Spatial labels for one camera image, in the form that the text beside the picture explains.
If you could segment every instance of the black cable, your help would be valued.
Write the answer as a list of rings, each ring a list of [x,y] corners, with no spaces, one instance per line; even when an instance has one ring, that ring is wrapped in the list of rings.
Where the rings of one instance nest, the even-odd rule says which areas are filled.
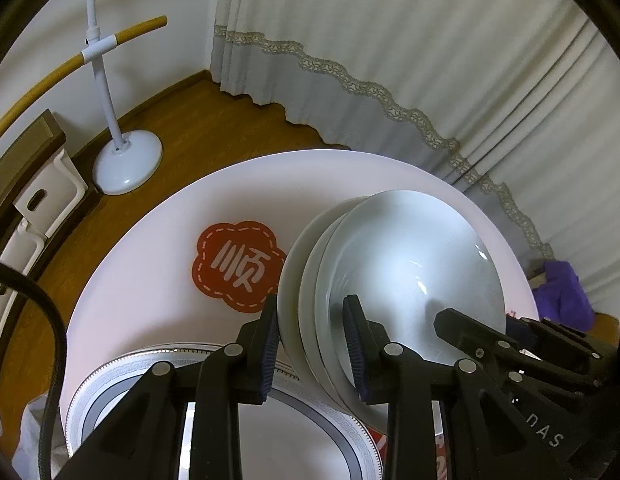
[[[43,421],[39,433],[38,457],[40,480],[52,480],[52,475],[50,473],[52,432],[55,427],[56,410],[58,410],[59,407],[61,388],[64,385],[64,374],[66,372],[66,354],[68,353],[66,327],[64,326],[58,309],[49,295],[27,276],[0,263],[0,284],[34,301],[50,323],[50,328],[55,337],[55,357],[52,367],[52,376],[50,377],[48,398],[46,399],[46,405],[43,409]]]

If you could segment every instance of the white tabletop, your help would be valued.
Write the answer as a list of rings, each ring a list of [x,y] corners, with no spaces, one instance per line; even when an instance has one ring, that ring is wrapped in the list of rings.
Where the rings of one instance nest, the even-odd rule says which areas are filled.
[[[492,256],[506,311],[536,318],[530,287],[506,240],[472,201],[438,178],[369,153],[309,150],[264,156],[217,171],[175,193],[143,217],[103,259],[68,326],[62,420],[82,381],[107,361],[154,344],[226,344],[236,339],[243,323],[258,317],[258,313],[242,312],[246,308],[236,306],[237,298],[232,298],[234,303],[224,301],[196,286],[193,264],[200,258],[200,236],[210,226],[259,222],[276,237],[273,250],[287,253],[321,211],[347,198],[389,189],[423,191],[459,211]],[[219,253],[215,249],[208,264]],[[274,256],[261,259],[267,265],[275,260]],[[218,261],[215,271],[221,266]]]

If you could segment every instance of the lace trim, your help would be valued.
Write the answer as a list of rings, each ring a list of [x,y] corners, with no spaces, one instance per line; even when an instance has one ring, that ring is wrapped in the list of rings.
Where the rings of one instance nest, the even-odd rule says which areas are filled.
[[[291,54],[299,60],[303,70],[332,76],[349,94],[375,98],[389,119],[414,124],[419,129],[423,142],[429,148],[448,150],[450,153],[449,165],[454,170],[459,171],[468,184],[478,184],[485,194],[494,193],[510,221],[523,231],[529,247],[541,253],[543,259],[554,260],[552,247],[542,241],[533,221],[516,205],[508,186],[506,184],[495,184],[487,174],[478,173],[472,164],[460,154],[461,143],[456,139],[441,137],[432,126],[430,119],[418,108],[403,108],[395,102],[387,88],[375,82],[354,78],[340,63],[308,56],[304,52],[304,46],[297,41],[268,40],[261,32],[237,32],[228,30],[225,25],[215,25],[215,36],[224,38],[226,43],[258,46],[266,54]]]

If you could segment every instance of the plate with patterned rim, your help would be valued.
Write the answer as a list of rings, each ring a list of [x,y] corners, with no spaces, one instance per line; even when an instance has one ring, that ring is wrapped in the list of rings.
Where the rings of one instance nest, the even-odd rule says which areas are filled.
[[[147,349],[95,370],[70,403],[66,418],[70,456],[152,364],[170,361],[175,367],[187,366],[217,348],[184,344]],[[192,403],[186,413],[179,480],[188,478],[193,418]],[[268,400],[262,406],[240,405],[239,418],[242,469],[247,480],[382,477],[381,459],[366,428],[314,398],[286,365],[277,363]]]

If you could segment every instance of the wooden floor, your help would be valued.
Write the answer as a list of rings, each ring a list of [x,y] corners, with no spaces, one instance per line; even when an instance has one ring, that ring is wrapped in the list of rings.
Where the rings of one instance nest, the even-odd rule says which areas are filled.
[[[105,196],[72,232],[39,280],[66,324],[100,261],[165,198],[202,176],[242,160],[327,146],[313,128],[286,122],[280,105],[258,106],[247,96],[232,97],[221,92],[208,75],[191,78],[189,83],[122,119],[124,131],[144,129],[159,136],[164,145],[159,169],[141,188],[123,196]],[[88,165],[91,156],[87,153],[78,166]],[[37,308],[27,304],[0,374],[4,424],[0,446],[7,456],[12,456],[19,441],[26,403],[48,388],[52,355],[52,332]]]

